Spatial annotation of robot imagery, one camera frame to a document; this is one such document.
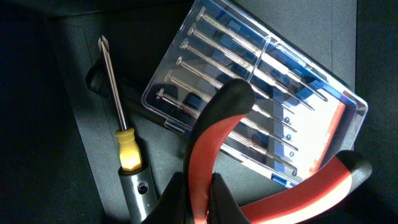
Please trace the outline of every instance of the phillips screwdriver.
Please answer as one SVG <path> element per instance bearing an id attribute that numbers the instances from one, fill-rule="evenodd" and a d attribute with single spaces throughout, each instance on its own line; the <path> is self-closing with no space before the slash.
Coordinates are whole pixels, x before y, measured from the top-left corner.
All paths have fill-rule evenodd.
<path id="1" fill-rule="evenodd" d="M 194 87 L 190 86 L 189 84 L 179 80 L 178 78 L 175 78 L 172 75 L 172 73 L 173 73 L 173 70 L 170 69 L 169 72 L 167 73 L 167 75 L 164 78 L 165 82 L 172 82 L 172 83 L 178 85 L 179 87 L 182 87 L 182 88 L 186 89 L 187 91 L 198 95 L 203 101 L 205 101 L 207 103 L 211 100 L 211 96 L 207 95 L 206 93 L 204 93 L 204 92 L 202 92 L 200 90 L 197 90 L 196 88 L 194 88 Z M 251 121 L 249 118 L 243 118 L 241 120 L 241 122 L 243 124 L 245 124 L 246 126 L 249 126 L 250 128 L 259 131 L 263 135 L 269 136 L 270 138 L 275 139 L 276 141 L 279 141 L 280 143 L 282 143 L 282 144 L 284 144 L 284 145 L 286 145 L 286 146 L 288 146 L 288 147 L 290 147 L 290 148 L 292 148 L 292 149 L 294 149 L 296 151 L 299 150 L 299 149 L 297 149 L 297 147 L 293 146 L 291 143 L 287 142 L 285 139 L 282 139 L 280 137 L 277 137 L 277 136 L 271 134 L 268 130 L 260 127 L 258 124 L 256 124 L 255 122 Z"/>
<path id="2" fill-rule="evenodd" d="M 141 152 L 134 136 L 134 128 L 129 128 L 119 98 L 118 87 L 114 77 L 109 43 L 104 36 L 98 40 L 99 51 L 102 54 L 111 85 L 113 100 L 118 112 L 120 130 L 116 131 L 119 141 L 119 156 L 121 168 L 119 178 L 124 198 L 129 209 L 132 224 L 141 223 L 157 203 L 155 185 L 149 164 L 143 164 Z"/>
<path id="3" fill-rule="evenodd" d="M 188 35 L 192 35 L 192 34 L 195 37 L 198 37 L 199 39 L 201 39 L 202 41 L 207 43 L 208 45 L 210 45 L 210 46 L 214 47 L 215 49 L 219 50 L 226 57 L 228 57 L 229 59 L 231 59 L 233 62 L 237 63 L 238 65 L 242 66 L 248 72 L 253 72 L 253 74 L 255 76 L 257 76 L 258 78 L 260 78 L 264 82 L 268 83 L 268 85 L 276 87 L 282 93 L 286 93 L 289 96 L 291 96 L 292 98 L 295 98 L 296 100 L 298 100 L 306 108 L 308 108 L 308 109 L 310 109 L 312 111 L 315 111 L 312 106 L 310 106 L 308 103 L 306 103 L 305 101 L 301 100 L 300 98 L 298 98 L 294 94 L 290 93 L 285 86 L 283 86 L 282 84 L 277 82 L 270 75 L 264 73 L 263 71 L 259 70 L 258 68 L 255 68 L 253 65 L 251 65 L 249 62 L 247 62 L 245 59 L 241 58 L 240 56 L 238 56 L 234 52 L 230 51 L 226 47 L 223 47 L 219 43 L 215 42 L 214 40 L 212 40 L 211 38 L 206 36 L 204 33 L 200 32 L 196 28 L 196 24 L 192 24 L 192 27 L 188 31 Z"/>
<path id="4" fill-rule="evenodd" d="M 235 74 L 234 72 L 232 72 L 231 70 L 229 70 L 228 68 L 226 68 L 224 65 L 216 62 L 215 60 L 213 60 L 211 57 L 206 56 L 205 54 L 201 53 L 199 50 L 193 48 L 191 45 L 189 45 L 188 39 L 185 39 L 181 45 L 180 45 L 181 49 L 187 49 L 189 51 L 191 51 L 192 53 L 194 53 L 195 55 L 199 56 L 200 58 L 202 58 L 203 60 L 205 60 L 207 63 L 209 63 L 210 65 L 216 67 L 218 70 L 222 71 L 223 73 L 225 73 L 227 76 L 231 77 L 231 78 L 239 78 L 239 79 L 243 79 L 242 77 L 240 77 L 239 75 Z M 251 88 L 253 89 L 253 91 L 255 93 L 258 93 L 259 95 L 261 95 L 262 97 L 264 97 L 267 100 L 271 100 L 272 102 L 274 102 L 275 104 L 283 107 L 283 109 L 285 109 L 286 111 L 295 114 L 293 111 L 291 111 L 289 109 L 288 106 L 279 103 L 278 101 L 272 99 L 269 97 L 269 95 L 267 93 L 264 93 L 262 90 L 260 90 L 258 87 L 254 86 L 253 84 L 251 84 Z"/>
<path id="5" fill-rule="evenodd" d="M 182 111 L 186 112 L 187 114 L 189 114 L 190 116 L 192 116 L 193 118 L 197 119 L 199 117 L 200 112 L 191 108 L 190 106 L 187 106 L 185 104 L 183 104 L 182 102 L 176 100 L 175 98 L 169 96 L 168 94 L 164 93 L 164 89 L 161 88 L 157 93 L 157 99 L 161 99 L 164 100 L 168 103 L 170 103 L 171 105 L 174 105 L 178 108 L 180 108 Z M 270 157 L 271 159 L 276 160 L 277 162 L 285 165 L 286 167 L 297 171 L 297 168 L 295 166 L 293 166 L 292 164 L 290 164 L 290 162 L 292 162 L 291 159 L 289 159 L 288 157 L 285 158 L 281 158 L 278 155 L 275 155 L 271 152 L 269 152 L 267 149 L 264 149 L 263 147 L 259 146 L 258 144 L 254 143 L 252 140 L 242 136 L 241 134 L 237 133 L 236 131 L 231 131 L 230 134 L 228 135 L 229 138 L 234 139 L 235 141 L 243 144 L 244 146 L 253 149 L 257 152 L 260 152 L 263 155 L 266 155 L 267 157 Z"/>
<path id="6" fill-rule="evenodd" d="M 199 12 L 197 16 L 197 21 L 199 21 L 201 18 L 203 18 L 204 21 L 207 23 L 211 24 L 213 27 L 218 29 L 219 31 L 225 33 L 226 35 L 230 36 L 235 42 L 237 42 L 239 45 L 244 47 L 246 50 L 252 52 L 255 56 L 260 57 L 261 60 L 265 61 L 269 65 L 273 66 L 276 68 L 278 71 L 280 71 L 282 74 L 287 75 L 289 78 L 292 80 L 299 82 L 301 85 L 305 86 L 314 94 L 316 94 L 319 98 L 321 98 L 323 101 L 327 102 L 328 98 L 323 96 L 319 91 L 308 85 L 304 80 L 302 80 L 298 75 L 296 75 L 294 72 L 289 70 L 285 65 L 271 57 L 270 55 L 266 54 L 265 52 L 262 53 L 262 51 L 257 48 L 255 45 L 247 41 L 245 38 L 241 37 L 239 34 L 235 33 L 233 30 L 227 28 L 211 16 L 205 13 L 206 8 L 203 7 L 201 11 Z"/>
<path id="7" fill-rule="evenodd" d="M 182 60 L 182 57 L 179 57 L 176 61 L 176 65 L 181 65 L 181 67 L 187 69 L 188 71 L 192 72 L 193 74 L 201 77 L 202 79 L 206 80 L 208 83 L 210 83 L 210 85 L 214 86 L 217 89 L 220 89 L 223 84 L 221 82 L 219 82 L 218 80 L 215 80 L 213 77 L 209 76 L 208 74 L 199 71 L 197 68 L 191 66 L 190 64 L 188 64 L 187 62 L 184 62 Z M 297 132 L 294 128 L 292 128 L 288 123 L 281 121 L 280 119 L 276 118 L 275 116 L 265 112 L 264 110 L 262 110 L 257 104 L 254 104 L 253 108 L 254 111 L 262 114 L 263 116 L 265 116 L 266 118 L 270 118 L 273 119 L 274 121 L 278 122 L 279 124 L 285 126 L 287 129 L 293 131 L 293 132 Z"/>

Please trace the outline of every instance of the screwdriver handle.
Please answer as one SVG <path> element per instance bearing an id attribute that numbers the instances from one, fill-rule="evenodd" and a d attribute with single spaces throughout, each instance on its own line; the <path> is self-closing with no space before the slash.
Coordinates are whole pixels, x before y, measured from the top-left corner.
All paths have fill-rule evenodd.
<path id="1" fill-rule="evenodd" d="M 120 161 L 124 171 L 134 171 L 142 167 L 142 158 L 134 136 L 134 128 L 116 131 L 119 141 Z"/>

